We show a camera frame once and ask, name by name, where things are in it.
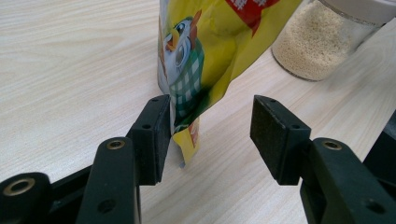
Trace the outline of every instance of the jar lid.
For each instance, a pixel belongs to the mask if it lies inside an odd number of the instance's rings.
[[[348,16],[375,24],[384,24],[396,17],[396,0],[320,0]]]

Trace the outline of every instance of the cartoon bird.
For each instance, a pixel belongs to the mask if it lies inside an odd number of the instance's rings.
[[[201,90],[205,57],[197,38],[201,12],[180,21],[163,40],[164,75],[175,104],[176,125],[196,107]]]
[[[179,22],[164,39],[164,62],[168,85],[171,86],[180,77],[181,71],[196,47],[197,23],[201,10],[193,18]]]

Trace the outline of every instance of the printed packaging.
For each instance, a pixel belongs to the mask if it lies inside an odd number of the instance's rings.
[[[173,138],[185,162],[199,147],[199,116],[268,49],[300,3],[160,1],[158,83],[171,95]]]

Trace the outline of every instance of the wooden table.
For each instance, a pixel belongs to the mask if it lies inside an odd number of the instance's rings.
[[[159,1],[0,3],[0,181],[51,181],[90,164],[123,136],[157,86]],[[396,108],[396,20],[329,79],[290,76],[267,50],[202,116],[201,149],[142,188],[144,223],[304,223],[299,187],[280,187],[249,139],[254,94],[277,99],[364,159]]]

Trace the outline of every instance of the glass jar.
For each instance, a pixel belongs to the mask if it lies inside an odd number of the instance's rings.
[[[320,81],[395,16],[396,0],[311,0],[290,18],[272,52],[289,73]]]

